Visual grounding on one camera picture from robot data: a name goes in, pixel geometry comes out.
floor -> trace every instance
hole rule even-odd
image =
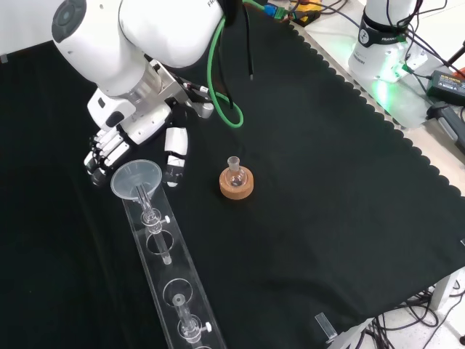
[[[461,291],[465,288],[465,268],[462,269],[458,282],[461,285]],[[444,319],[444,315],[457,302],[459,298],[451,297],[444,305],[442,310],[438,312],[440,321]],[[413,322],[413,316],[407,310],[395,310],[386,313],[387,327],[400,327],[410,322]],[[431,321],[431,316],[426,317],[427,321]],[[428,341],[434,329],[426,327],[422,324],[414,325],[410,328],[400,331],[388,332],[388,338],[394,345],[395,349],[422,349]],[[427,349],[464,349],[465,347],[458,341],[459,337],[465,335],[465,300],[452,310],[445,323],[437,330]],[[355,348],[359,338],[350,346]],[[374,349],[375,345],[371,337],[366,336],[360,349]]]
[[[288,0],[272,1],[278,6],[286,7]],[[323,0],[324,4],[332,4],[334,0]],[[444,4],[442,0],[424,0],[422,11],[441,7]],[[445,59],[452,56],[464,43],[465,34],[463,23],[465,18],[465,0],[449,0],[445,9],[430,12],[420,17],[420,26],[418,35],[425,39],[431,46]],[[465,68],[465,55],[460,58],[455,66]],[[461,285],[461,291],[465,289],[465,268],[461,270],[458,277]],[[438,312],[440,321],[444,319],[448,310],[458,302],[459,298],[451,297]],[[388,327],[399,327],[409,324],[413,321],[413,316],[407,310],[396,310],[386,314],[386,323]],[[422,349],[434,329],[422,324],[409,327],[404,330],[388,332],[388,338],[394,345],[395,349]],[[465,335],[465,300],[461,302],[450,313],[445,323],[437,330],[432,341],[428,344],[428,349],[464,349],[458,341],[459,337]],[[358,338],[352,343],[351,348],[355,348]],[[366,336],[360,349],[375,348],[371,337]]]

black power supply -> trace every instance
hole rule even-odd
[[[465,79],[442,71],[434,71],[431,74],[426,95],[450,104],[465,106]]]

table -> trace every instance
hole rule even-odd
[[[358,1],[350,1],[343,12],[351,18],[357,18],[361,17],[362,10],[363,7]],[[397,82],[396,84],[399,85],[399,89],[387,87],[389,92],[394,93],[392,99],[398,101],[398,105],[402,106],[400,109],[396,109],[396,105],[392,103],[392,100],[387,103],[386,100],[379,97],[379,94],[376,94],[376,92],[373,93],[373,90],[370,89],[370,85],[372,84],[369,81],[363,81],[363,79],[350,75],[351,72],[347,64],[350,49],[341,49],[340,44],[346,41],[345,46],[353,46],[353,41],[357,37],[357,29],[352,27],[351,23],[341,16],[333,15],[331,19],[324,17],[323,20],[317,20],[306,28],[302,28],[299,25],[294,25],[294,27],[299,35],[329,62],[330,67],[360,90],[361,95],[367,100],[368,104],[372,105],[379,113],[383,113],[385,120],[393,122],[393,116],[396,116],[397,121],[403,126],[410,127],[410,129],[401,127],[405,136],[411,139],[413,144],[421,149],[423,154],[428,156],[431,163],[439,169],[442,175],[447,177],[451,185],[456,186],[462,193],[465,193],[465,155],[456,148],[449,136],[444,133],[435,120],[420,125],[420,122],[424,122],[428,105],[420,97],[423,91],[412,76],[406,76]],[[428,62],[421,66],[417,73],[428,75],[433,70],[448,71],[436,59],[429,56]],[[357,79],[358,83],[361,83],[362,87],[367,88],[368,91],[362,90],[360,85],[355,82],[355,79]],[[459,270],[451,273],[437,283],[433,291],[432,310],[439,310],[445,304],[453,289],[458,273]],[[371,320],[372,318],[369,318],[362,324],[354,326],[347,332],[340,334],[332,342],[329,349],[346,348],[360,335]]]
[[[295,33],[254,12],[255,74],[251,83],[245,42],[237,39],[243,37],[243,24],[239,19],[223,42],[225,75],[246,115],[244,126],[228,129],[215,115],[206,121],[188,118],[190,155],[185,178],[178,188],[167,190],[167,196],[229,348],[322,348],[326,339],[315,315],[325,313],[342,333],[465,264],[463,247],[458,246],[458,238],[463,238],[458,227],[464,224],[457,207],[461,201],[418,151],[402,141],[400,131],[383,123],[381,114],[331,73]],[[291,66],[289,52],[294,55]],[[83,118],[95,87],[51,45],[11,56],[8,64],[13,72],[7,77],[10,89],[4,90],[8,97],[4,102],[8,114],[20,116],[7,118],[15,126],[8,129],[21,128],[27,137],[18,144],[13,132],[5,132],[5,148],[15,145],[9,147],[17,154],[14,159],[29,155],[28,172],[40,169],[41,178],[47,178],[50,169],[60,169],[56,173],[68,185],[55,188],[49,176],[47,201],[39,201],[37,196],[32,202],[48,202],[66,193],[80,218],[77,221],[84,225],[78,230],[89,249],[87,254],[82,247],[81,253],[66,256],[77,256],[73,257],[76,264],[86,266],[79,275],[97,270],[95,265],[101,268],[92,274],[99,285],[106,285],[108,294],[95,298],[105,301],[100,314],[106,316],[99,319],[112,321],[104,326],[100,321],[87,321],[88,326],[93,325],[96,336],[105,329],[105,338],[120,348],[126,343],[133,348],[163,347],[121,202],[109,188],[95,190],[81,167],[87,137],[96,129],[90,118]],[[204,64],[205,58],[179,74],[204,84]],[[24,86],[28,93],[11,89]],[[28,124],[23,121],[32,117],[36,127],[25,127]],[[159,137],[129,159],[163,164],[163,144]],[[34,156],[39,145],[44,151]],[[254,173],[256,188],[248,201],[233,203],[219,194],[217,178],[231,155],[239,156]],[[53,158],[50,166],[41,166],[44,156]],[[8,166],[25,165],[12,160]],[[37,176],[25,178],[23,186],[18,183],[7,199],[44,185]],[[380,183],[390,185],[389,190]],[[437,209],[421,205],[433,197]],[[354,202],[358,213],[351,210]],[[416,210],[415,204],[421,207]],[[407,208],[414,212],[404,214]],[[411,217],[416,217],[413,221],[423,236],[418,245],[413,243],[420,232],[403,224]],[[444,235],[436,236],[433,228],[444,230]],[[69,234],[79,241],[76,230]],[[412,250],[397,251],[400,259],[396,265],[382,265],[382,271],[376,272],[366,262],[375,257],[387,259],[387,246],[401,238]],[[421,264],[410,263],[412,254],[425,250],[431,254]],[[453,258],[437,258],[437,253]],[[84,256],[96,257],[90,264]],[[26,294],[12,292],[11,296],[27,299]],[[93,318],[92,306],[85,309],[86,316]],[[15,324],[22,315],[28,315],[27,308],[17,313]],[[44,329],[45,323],[32,321],[31,326]],[[118,336],[113,339],[111,333]],[[91,338],[81,338],[76,345],[70,341],[71,348],[92,346]]]

yellow device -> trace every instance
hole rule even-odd
[[[312,0],[312,2],[317,2],[321,4],[321,0]],[[297,1],[291,1],[291,9],[293,9],[294,6],[296,6],[296,3]],[[293,22],[299,25],[302,25],[302,26],[306,26],[307,24],[310,24],[317,18],[320,18],[320,13],[322,9],[323,8],[321,6],[314,5],[314,4],[308,4],[305,1],[300,1],[299,6],[296,8],[296,12],[307,12],[307,11],[314,11],[314,12],[312,12],[311,15],[308,15],[308,16],[305,16],[299,19],[295,19],[293,20]]]

black cloth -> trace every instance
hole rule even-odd
[[[222,44],[244,125],[189,115],[184,176],[165,191],[229,348],[324,348],[317,314],[345,331],[465,265],[465,203],[290,27],[250,13],[253,82],[241,16]],[[166,346],[123,206],[82,166],[94,85],[51,44],[0,69],[8,348]],[[205,84],[206,55],[176,72]],[[163,168],[163,146],[128,160]],[[254,173],[243,201],[219,191],[232,155]],[[21,249],[30,236],[42,254]]]

